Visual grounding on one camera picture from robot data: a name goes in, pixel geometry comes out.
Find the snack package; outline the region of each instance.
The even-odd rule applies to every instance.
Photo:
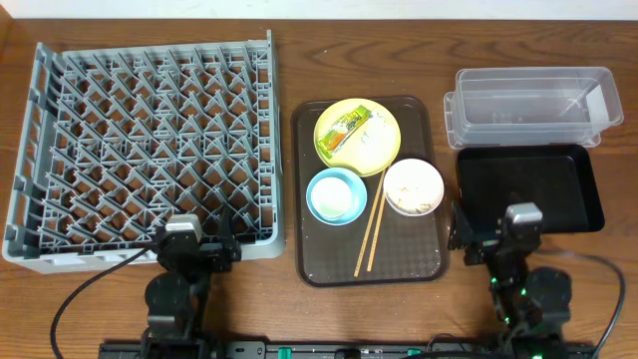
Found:
[[[365,124],[370,118],[371,111],[359,106],[353,112],[341,116],[330,127],[328,132],[317,140],[319,151],[328,159],[338,152],[348,138]]]

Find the table surface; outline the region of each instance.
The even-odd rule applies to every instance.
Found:
[[[262,39],[272,29],[279,53],[285,172],[285,252],[241,262],[215,275],[205,327],[223,338],[271,341],[427,342],[437,333],[472,337],[502,330],[484,267],[452,253],[435,283],[313,289],[295,269],[290,116],[308,101],[412,95],[428,108],[437,164],[457,187],[447,144],[443,96],[463,68],[604,66],[614,74],[626,121],[590,151],[606,225],[597,233],[548,235],[544,245],[604,255],[627,276],[627,302],[604,358],[638,352],[638,23],[507,21],[16,20],[0,62],[0,202],[8,203],[37,42],[55,51]],[[0,206],[5,220],[7,204]],[[532,256],[573,280],[568,340],[597,342],[617,295],[615,275],[599,264]],[[136,340],[147,324],[144,289],[159,265],[126,267],[76,298],[58,338],[69,358],[95,357],[109,339]],[[49,326],[64,299],[95,273],[42,275],[0,261],[0,358],[52,357]]]

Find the white label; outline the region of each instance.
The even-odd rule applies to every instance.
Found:
[[[606,124],[609,123],[609,113],[607,112],[607,105],[605,105],[605,98],[602,96],[602,88],[600,85],[590,92],[586,97],[587,109],[589,110],[589,121],[594,126],[596,131],[602,131],[606,129]]]

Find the chopsticks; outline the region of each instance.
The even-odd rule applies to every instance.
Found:
[[[383,187],[383,178],[386,176],[386,170],[381,172],[381,178],[379,179],[379,186],[377,186],[377,193],[375,194],[375,200],[372,202],[372,211],[370,212],[370,218],[368,219],[368,226],[366,227],[366,233],[363,236],[363,242],[361,243],[361,250],[359,251],[359,258],[357,259],[357,266],[355,267],[355,276],[359,276],[359,270],[361,269],[361,262],[363,261],[363,255],[366,252],[366,246],[368,245],[368,236],[370,235],[370,229],[372,228],[372,222],[375,218],[375,211],[377,209],[377,202],[379,202],[379,194],[381,194],[381,187]],[[379,217],[377,218],[377,226],[375,227],[375,233],[372,239],[372,250],[370,252],[370,259],[368,259],[368,271],[372,270],[372,262],[375,256],[375,248],[377,247],[377,238],[379,236],[379,227],[381,226],[381,216],[383,215],[383,207],[385,200],[381,200],[379,206]]]

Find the clear plastic bin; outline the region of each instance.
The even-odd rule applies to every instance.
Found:
[[[623,121],[613,75],[602,67],[461,70],[444,109],[453,149],[594,147],[600,132]]]

